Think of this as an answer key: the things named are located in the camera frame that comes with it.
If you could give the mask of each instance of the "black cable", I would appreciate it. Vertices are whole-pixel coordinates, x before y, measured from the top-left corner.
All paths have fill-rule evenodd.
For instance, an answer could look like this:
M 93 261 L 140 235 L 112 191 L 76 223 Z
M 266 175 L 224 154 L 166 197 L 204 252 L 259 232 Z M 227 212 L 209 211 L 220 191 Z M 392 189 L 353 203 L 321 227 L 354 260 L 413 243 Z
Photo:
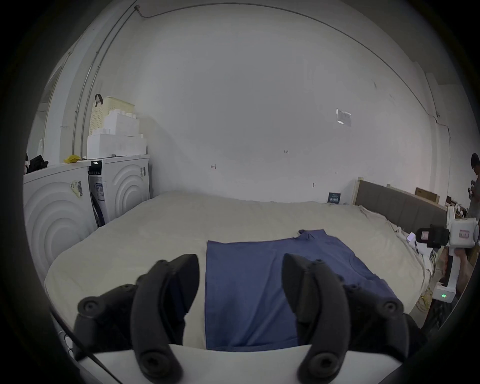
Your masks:
M 62 330 L 67 334 L 67 336 L 72 339 L 72 341 L 74 342 L 74 344 L 80 348 L 82 350 L 82 352 L 88 357 L 90 358 L 95 364 L 97 364 L 100 368 L 102 368 L 106 373 L 108 373 L 117 383 L 119 384 L 123 384 L 119 379 L 117 379 L 117 377 L 112 373 L 110 372 L 110 370 L 93 354 L 91 353 L 83 344 L 82 342 L 78 339 L 77 336 L 75 336 L 75 333 L 72 332 L 68 325 L 65 324 L 65 322 L 63 321 L 63 319 L 60 317 L 60 315 L 57 313 L 57 311 L 55 310 L 55 308 L 53 308 L 52 305 L 50 305 L 50 312 L 53 316 L 53 318 L 56 320 L 56 322 L 60 325 L 60 327 L 62 328 Z

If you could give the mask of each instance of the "bed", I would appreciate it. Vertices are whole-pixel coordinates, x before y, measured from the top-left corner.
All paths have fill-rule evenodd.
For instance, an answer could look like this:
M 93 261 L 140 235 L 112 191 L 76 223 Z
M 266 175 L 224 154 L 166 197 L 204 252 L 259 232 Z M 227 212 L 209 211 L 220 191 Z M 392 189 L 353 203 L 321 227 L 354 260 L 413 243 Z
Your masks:
M 424 260 L 408 247 L 397 225 L 407 232 L 430 224 L 444 225 L 446 211 L 443 214 L 439 206 L 363 180 L 357 182 L 353 203 L 260 203 L 165 193 L 63 252 L 50 267 L 45 288 L 56 310 L 73 327 L 82 298 L 135 283 L 158 260 L 195 253 L 200 286 L 186 317 L 184 345 L 205 348 L 207 241 L 279 240 L 298 236 L 300 229 L 324 229 L 384 279 L 409 313 L 430 276 Z

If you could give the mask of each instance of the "black bag handle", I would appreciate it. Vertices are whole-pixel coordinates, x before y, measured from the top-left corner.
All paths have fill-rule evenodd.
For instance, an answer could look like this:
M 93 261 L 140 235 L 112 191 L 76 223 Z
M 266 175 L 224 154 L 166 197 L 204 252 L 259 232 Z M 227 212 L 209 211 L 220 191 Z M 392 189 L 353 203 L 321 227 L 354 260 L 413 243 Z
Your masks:
M 103 97 L 100 93 L 97 93 L 95 95 L 95 108 L 97 107 L 98 105 L 98 101 L 100 101 L 100 104 L 103 105 Z

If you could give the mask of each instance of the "cardboard box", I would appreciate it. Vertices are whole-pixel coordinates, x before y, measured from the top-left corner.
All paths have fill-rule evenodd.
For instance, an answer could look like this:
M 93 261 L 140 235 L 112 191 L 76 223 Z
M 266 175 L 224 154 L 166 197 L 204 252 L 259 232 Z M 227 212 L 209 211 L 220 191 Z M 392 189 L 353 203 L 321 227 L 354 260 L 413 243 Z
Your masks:
M 433 192 L 430 192 L 430 191 L 426 191 L 422 188 L 416 188 L 415 189 L 415 194 L 417 196 L 420 196 L 420 197 L 423 197 L 424 199 L 427 199 L 427 200 L 430 200 L 430 201 L 433 201 L 434 203 L 437 203 L 440 201 L 440 196 L 433 193 Z

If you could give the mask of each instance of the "washing machine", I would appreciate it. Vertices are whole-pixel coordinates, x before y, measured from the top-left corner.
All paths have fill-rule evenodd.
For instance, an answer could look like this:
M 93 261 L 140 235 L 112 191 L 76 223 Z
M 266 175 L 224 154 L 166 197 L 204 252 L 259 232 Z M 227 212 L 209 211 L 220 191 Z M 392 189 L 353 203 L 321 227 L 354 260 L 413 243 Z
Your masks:
M 108 157 L 90 160 L 88 169 L 93 204 L 100 208 L 100 223 L 122 216 L 150 199 L 149 155 Z
M 89 165 L 89 161 L 59 164 L 24 175 L 25 229 L 42 282 L 59 254 L 97 229 Z

